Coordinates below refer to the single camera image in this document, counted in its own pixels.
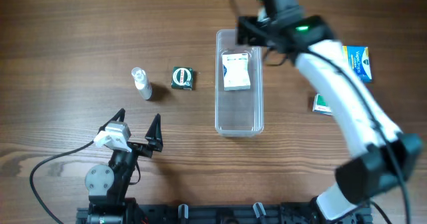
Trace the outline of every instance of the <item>clear plastic container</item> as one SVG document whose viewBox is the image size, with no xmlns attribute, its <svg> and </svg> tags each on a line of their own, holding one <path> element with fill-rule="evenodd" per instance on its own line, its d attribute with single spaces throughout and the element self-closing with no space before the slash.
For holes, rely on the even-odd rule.
<svg viewBox="0 0 427 224">
<path fill-rule="evenodd" d="M 222 55 L 247 53 L 251 87 L 224 91 Z M 261 47 L 236 46 L 235 30 L 216 35 L 215 128 L 225 137 L 253 137 L 264 129 Z"/>
</svg>

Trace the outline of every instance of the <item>wooden table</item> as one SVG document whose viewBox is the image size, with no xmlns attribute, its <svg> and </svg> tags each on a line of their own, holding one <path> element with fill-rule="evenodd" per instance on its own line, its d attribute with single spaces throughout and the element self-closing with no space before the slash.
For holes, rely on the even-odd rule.
<svg viewBox="0 0 427 224">
<path fill-rule="evenodd" d="M 254 0 L 238 1 L 256 13 Z M 426 0 L 300 3 L 345 44 L 369 46 L 369 89 L 405 132 L 427 139 Z M 216 32 L 234 26 L 228 0 L 0 0 L 1 222 L 52 223 L 29 188 L 32 168 L 86 144 L 121 107 L 134 141 L 162 118 L 163 152 L 140 158 L 142 180 L 127 192 L 140 204 L 308 201 L 330 186 L 348 152 L 334 120 L 311 112 L 315 91 L 289 63 L 264 67 L 261 135 L 216 133 Z M 155 100 L 139 96 L 135 66 L 147 71 Z M 173 66 L 195 69 L 195 90 L 170 88 Z M 62 221 L 88 205 L 85 174 L 110 155 L 89 147 L 38 170 L 35 185 Z M 425 154 L 408 188 L 413 223 L 425 223 Z M 400 190 L 376 200 L 403 223 Z"/>
</svg>

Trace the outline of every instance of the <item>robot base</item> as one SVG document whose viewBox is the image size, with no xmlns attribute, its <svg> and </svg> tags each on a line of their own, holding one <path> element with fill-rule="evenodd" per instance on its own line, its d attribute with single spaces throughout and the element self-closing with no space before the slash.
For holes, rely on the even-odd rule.
<svg viewBox="0 0 427 224">
<path fill-rule="evenodd" d="M 310 203 L 282 203 L 264 205 L 265 220 L 256 218 L 252 205 L 189 206 L 188 219 L 178 218 L 178 207 L 168 205 L 140 205 L 148 217 L 146 224 L 222 224 L 235 223 L 224 221 L 224 215 L 231 215 L 239 224 L 312 224 L 316 220 Z M 87 208 L 77 209 L 76 224 L 86 224 Z M 372 224 L 371 208 L 364 207 L 353 214 L 335 222 L 337 224 Z"/>
</svg>

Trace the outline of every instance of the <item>blue box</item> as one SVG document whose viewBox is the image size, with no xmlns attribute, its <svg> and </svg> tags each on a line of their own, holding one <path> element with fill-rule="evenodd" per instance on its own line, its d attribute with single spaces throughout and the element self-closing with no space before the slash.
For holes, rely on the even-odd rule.
<svg viewBox="0 0 427 224">
<path fill-rule="evenodd" d="M 369 83 L 372 81 L 368 47 L 342 46 L 343 54 L 348 58 L 348 64 L 359 80 Z"/>
</svg>

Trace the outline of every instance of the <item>spray bottle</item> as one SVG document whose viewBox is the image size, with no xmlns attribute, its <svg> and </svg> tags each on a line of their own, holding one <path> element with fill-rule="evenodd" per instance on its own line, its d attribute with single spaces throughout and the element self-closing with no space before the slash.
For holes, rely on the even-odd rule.
<svg viewBox="0 0 427 224">
<path fill-rule="evenodd" d="M 145 71 L 139 67 L 132 69 L 132 77 L 135 79 L 135 86 L 141 94 L 142 98 L 148 100 L 153 93 L 153 89 L 148 81 Z"/>
</svg>

